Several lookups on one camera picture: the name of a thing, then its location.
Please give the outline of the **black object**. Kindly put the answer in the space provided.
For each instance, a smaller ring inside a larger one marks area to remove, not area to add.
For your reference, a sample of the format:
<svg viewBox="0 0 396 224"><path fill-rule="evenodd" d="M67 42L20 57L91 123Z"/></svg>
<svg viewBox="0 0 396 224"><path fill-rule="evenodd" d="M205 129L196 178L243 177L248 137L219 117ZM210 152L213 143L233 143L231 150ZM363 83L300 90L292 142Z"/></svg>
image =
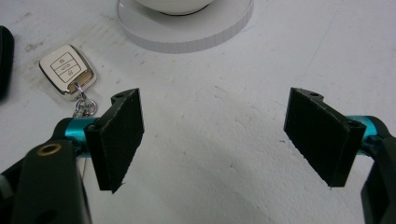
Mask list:
<svg viewBox="0 0 396 224"><path fill-rule="evenodd" d="M14 60L15 40L6 26L0 25L0 101L7 96Z"/></svg>

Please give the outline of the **white car key fob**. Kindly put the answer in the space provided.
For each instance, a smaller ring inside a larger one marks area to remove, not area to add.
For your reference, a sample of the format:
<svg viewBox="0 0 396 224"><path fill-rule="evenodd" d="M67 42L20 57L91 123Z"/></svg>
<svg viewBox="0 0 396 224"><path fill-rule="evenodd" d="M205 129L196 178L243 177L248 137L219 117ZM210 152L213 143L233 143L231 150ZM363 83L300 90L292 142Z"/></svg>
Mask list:
<svg viewBox="0 0 396 224"><path fill-rule="evenodd" d="M39 68L66 99L75 100L79 91L76 83L85 91L97 79L84 56L73 46L64 45L39 61Z"/></svg>

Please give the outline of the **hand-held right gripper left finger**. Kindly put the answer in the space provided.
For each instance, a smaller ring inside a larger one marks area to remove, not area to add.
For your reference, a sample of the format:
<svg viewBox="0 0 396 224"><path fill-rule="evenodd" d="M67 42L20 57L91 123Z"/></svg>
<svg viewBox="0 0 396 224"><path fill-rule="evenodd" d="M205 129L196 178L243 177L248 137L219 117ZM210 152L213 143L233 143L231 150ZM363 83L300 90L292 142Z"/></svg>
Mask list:
<svg viewBox="0 0 396 224"><path fill-rule="evenodd" d="M92 159L99 189L115 192L122 185L144 134L139 89L111 97L111 107L100 118L66 118L52 138L67 140L81 157Z"/></svg>

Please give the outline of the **white round base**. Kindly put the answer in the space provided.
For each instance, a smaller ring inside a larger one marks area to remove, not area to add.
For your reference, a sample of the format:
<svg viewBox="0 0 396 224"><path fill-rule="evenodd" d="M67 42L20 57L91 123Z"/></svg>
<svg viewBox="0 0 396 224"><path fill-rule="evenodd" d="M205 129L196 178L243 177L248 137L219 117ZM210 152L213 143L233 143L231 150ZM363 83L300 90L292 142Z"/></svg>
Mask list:
<svg viewBox="0 0 396 224"><path fill-rule="evenodd" d="M190 15L172 16L135 0L119 0L117 12L125 34L137 46L181 54L210 49L233 38L247 25L254 0L215 0Z"/></svg>

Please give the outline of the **white bowl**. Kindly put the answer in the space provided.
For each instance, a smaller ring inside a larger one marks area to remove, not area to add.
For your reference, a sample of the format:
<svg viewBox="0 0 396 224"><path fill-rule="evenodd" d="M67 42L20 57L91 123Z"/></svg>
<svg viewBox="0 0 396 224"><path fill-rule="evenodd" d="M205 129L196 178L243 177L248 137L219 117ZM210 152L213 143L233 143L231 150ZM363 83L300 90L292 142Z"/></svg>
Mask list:
<svg viewBox="0 0 396 224"><path fill-rule="evenodd" d="M214 0L135 0L142 6L150 9L170 14L170 15L186 15L196 12Z"/></svg>

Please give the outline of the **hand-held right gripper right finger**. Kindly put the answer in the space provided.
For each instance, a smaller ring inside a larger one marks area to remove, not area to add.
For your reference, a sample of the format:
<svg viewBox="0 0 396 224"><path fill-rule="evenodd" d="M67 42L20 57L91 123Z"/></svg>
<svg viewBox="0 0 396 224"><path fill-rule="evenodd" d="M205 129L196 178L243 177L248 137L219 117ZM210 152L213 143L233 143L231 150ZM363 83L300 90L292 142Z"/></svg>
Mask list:
<svg viewBox="0 0 396 224"><path fill-rule="evenodd" d="M284 132L320 178L332 188L343 187L357 154L375 157L390 137L374 116L345 116L316 92L292 88Z"/></svg>

